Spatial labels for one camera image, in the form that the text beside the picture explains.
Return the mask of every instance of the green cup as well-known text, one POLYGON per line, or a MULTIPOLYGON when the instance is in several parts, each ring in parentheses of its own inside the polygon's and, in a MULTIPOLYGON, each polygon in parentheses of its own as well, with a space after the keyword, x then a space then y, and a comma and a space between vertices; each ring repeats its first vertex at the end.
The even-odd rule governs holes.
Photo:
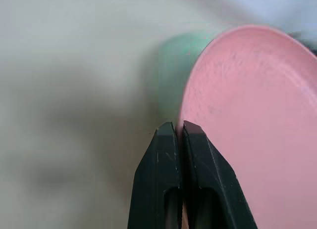
POLYGON ((214 37, 215 33, 186 33, 167 40, 150 55, 146 92, 160 122, 176 122, 190 72, 214 37))

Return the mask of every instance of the pink plastic dish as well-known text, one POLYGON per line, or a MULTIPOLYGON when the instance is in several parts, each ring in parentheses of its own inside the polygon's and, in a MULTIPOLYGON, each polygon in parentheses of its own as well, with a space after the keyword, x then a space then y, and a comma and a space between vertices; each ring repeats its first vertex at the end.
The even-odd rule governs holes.
POLYGON ((213 40, 179 115, 233 167, 260 229, 317 228, 317 58, 268 27, 213 40))

